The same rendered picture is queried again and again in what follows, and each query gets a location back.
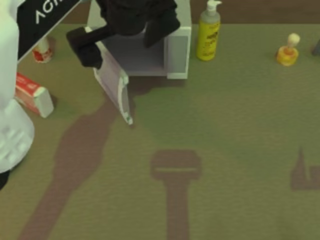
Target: open box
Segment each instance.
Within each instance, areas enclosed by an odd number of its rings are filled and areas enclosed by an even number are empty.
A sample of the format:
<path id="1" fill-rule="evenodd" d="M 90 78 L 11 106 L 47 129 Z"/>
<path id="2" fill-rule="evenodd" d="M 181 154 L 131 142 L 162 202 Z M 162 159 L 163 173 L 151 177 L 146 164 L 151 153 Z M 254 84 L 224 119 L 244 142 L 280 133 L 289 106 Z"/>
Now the open box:
<path id="1" fill-rule="evenodd" d="M 130 125 L 133 123 L 127 91 L 130 77 L 188 78 L 192 32 L 190 0 L 176 0 L 176 3 L 180 28 L 151 48 L 144 47 L 143 32 L 129 37 L 112 36 L 96 44 L 103 63 L 99 70 L 94 69 L 95 77 Z M 85 30 L 90 32 L 104 25 L 100 8 L 92 1 Z"/>

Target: brown background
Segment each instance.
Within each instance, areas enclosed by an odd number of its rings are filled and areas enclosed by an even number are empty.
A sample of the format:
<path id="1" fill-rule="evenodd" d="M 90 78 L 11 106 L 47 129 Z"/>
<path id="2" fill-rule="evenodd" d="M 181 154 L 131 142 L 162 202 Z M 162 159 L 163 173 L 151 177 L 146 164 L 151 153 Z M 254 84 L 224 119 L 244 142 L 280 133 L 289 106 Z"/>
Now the brown background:
<path id="1" fill-rule="evenodd" d="M 191 0 L 192 20 L 197 23 L 207 0 Z M 222 0 L 219 12 L 228 24 L 319 24 L 320 0 Z M 90 3 L 77 7 L 65 20 L 87 22 Z"/>

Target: table surface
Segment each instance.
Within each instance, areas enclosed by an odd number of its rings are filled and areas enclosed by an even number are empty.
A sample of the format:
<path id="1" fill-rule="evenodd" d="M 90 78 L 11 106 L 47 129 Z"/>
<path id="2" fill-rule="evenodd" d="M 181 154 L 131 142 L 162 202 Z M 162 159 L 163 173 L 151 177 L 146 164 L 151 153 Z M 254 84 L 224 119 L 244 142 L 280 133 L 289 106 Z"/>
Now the table surface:
<path id="1" fill-rule="evenodd" d="M 222 25 L 213 61 L 192 43 L 187 81 L 130 79 L 134 127 L 72 54 L 76 27 L 52 32 L 50 63 L 18 66 L 57 103 L 28 112 L 35 140 L 0 192 L 0 239 L 319 239 L 320 25 Z M 284 67 L 292 32 L 300 56 Z"/>

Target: small red and white bottle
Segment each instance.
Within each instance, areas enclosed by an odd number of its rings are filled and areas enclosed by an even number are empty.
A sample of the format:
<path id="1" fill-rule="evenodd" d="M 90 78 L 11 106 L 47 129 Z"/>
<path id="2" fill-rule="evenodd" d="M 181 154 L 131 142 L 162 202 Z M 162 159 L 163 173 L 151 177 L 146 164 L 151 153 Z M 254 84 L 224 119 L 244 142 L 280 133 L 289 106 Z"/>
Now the small red and white bottle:
<path id="1" fill-rule="evenodd" d="M 37 63 L 48 63 L 53 57 L 53 51 L 47 37 L 42 38 L 32 50 L 33 57 Z"/>

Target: red carton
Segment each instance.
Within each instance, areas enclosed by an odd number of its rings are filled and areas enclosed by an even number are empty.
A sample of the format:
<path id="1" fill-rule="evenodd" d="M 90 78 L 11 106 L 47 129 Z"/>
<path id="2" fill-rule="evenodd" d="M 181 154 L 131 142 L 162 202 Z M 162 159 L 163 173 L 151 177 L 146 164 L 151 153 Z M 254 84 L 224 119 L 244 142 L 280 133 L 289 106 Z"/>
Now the red carton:
<path id="1" fill-rule="evenodd" d="M 19 103 L 43 118 L 48 117 L 54 110 L 49 91 L 20 73 L 16 74 L 14 97 Z"/>

